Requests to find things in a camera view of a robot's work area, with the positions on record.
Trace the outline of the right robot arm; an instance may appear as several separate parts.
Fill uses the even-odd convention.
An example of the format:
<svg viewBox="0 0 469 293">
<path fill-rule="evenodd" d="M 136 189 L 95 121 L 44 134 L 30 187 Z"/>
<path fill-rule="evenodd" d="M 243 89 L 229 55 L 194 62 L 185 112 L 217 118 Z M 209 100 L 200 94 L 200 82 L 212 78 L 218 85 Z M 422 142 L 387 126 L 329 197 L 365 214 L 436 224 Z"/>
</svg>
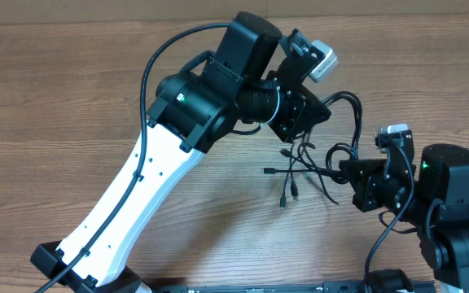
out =
<svg viewBox="0 0 469 293">
<path fill-rule="evenodd" d="M 414 166 L 411 130 L 380 133 L 381 160 L 342 160 L 340 170 L 362 212 L 386 208 L 393 221 L 415 227 L 420 249 L 442 285 L 469 291 L 469 150 L 452 144 L 423 148 Z"/>
</svg>

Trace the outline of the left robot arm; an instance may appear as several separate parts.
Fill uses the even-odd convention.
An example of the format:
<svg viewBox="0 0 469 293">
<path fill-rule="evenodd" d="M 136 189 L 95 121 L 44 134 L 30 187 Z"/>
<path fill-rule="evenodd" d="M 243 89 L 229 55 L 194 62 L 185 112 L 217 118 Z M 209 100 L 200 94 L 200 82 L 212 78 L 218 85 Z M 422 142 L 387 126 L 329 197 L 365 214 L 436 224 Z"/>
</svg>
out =
<svg viewBox="0 0 469 293">
<path fill-rule="evenodd" d="M 47 279 L 75 292 L 144 292 L 126 272 L 129 254 L 177 183 L 238 123 L 266 125 L 293 142 L 330 117 L 304 86 L 337 66 L 336 53 L 301 31 L 289 35 L 241 11 L 216 50 L 164 78 L 152 103 L 141 101 L 141 133 L 120 172 L 66 238 L 43 243 L 31 261 Z"/>
</svg>

